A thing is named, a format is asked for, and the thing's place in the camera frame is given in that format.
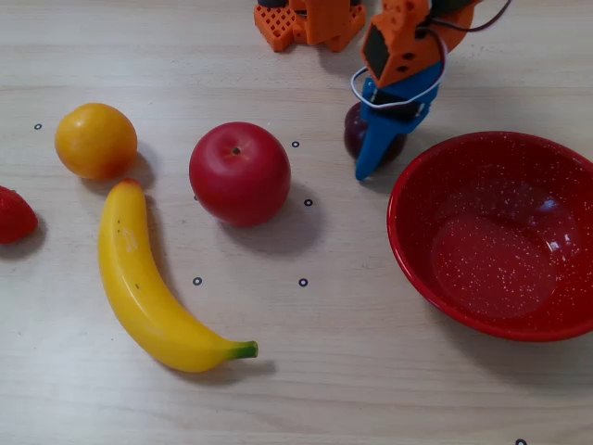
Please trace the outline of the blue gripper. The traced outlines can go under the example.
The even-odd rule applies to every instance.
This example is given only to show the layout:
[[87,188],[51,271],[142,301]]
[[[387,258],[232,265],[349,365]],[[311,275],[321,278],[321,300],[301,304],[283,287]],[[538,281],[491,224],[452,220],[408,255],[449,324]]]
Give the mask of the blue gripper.
[[410,77],[393,83],[385,88],[378,88],[371,77],[364,84],[362,95],[375,105],[393,102],[407,102],[392,108],[370,108],[361,106],[362,119],[367,124],[367,132],[362,142],[356,161],[355,177],[363,181],[382,164],[383,159],[394,160],[402,151],[408,135],[418,126],[418,119],[423,118],[438,92],[432,86],[442,74],[442,63],[419,71]]

